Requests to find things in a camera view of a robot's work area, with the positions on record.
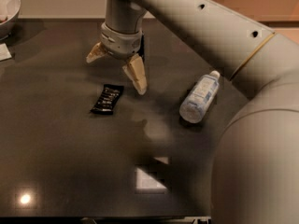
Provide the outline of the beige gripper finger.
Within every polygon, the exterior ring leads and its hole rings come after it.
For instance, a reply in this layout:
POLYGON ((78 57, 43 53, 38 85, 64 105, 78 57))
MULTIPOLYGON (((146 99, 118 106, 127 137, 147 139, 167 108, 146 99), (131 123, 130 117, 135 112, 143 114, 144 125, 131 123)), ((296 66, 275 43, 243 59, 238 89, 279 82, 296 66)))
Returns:
POLYGON ((101 42, 96 43, 92 50, 89 52, 89 54, 86 57, 86 62, 87 63, 92 63, 97 59, 103 58, 104 56, 107 55, 107 50, 103 46, 101 42))
POLYGON ((135 54, 122 67, 126 76, 132 81, 133 86, 140 95, 147 91, 148 83, 145 74, 145 67, 142 58, 135 54))

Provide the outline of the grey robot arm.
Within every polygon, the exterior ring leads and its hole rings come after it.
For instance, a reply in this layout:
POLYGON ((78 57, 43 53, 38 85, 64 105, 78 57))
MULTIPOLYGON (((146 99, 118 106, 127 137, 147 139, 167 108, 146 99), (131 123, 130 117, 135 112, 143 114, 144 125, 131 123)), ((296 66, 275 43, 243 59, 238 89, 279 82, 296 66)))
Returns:
POLYGON ((250 101, 230 121, 216 150, 212 224, 299 224, 299 53, 284 35, 211 0, 107 0, 92 62, 105 55, 139 93, 147 90, 141 22, 150 12, 214 68, 180 112, 197 122, 225 77, 250 101))

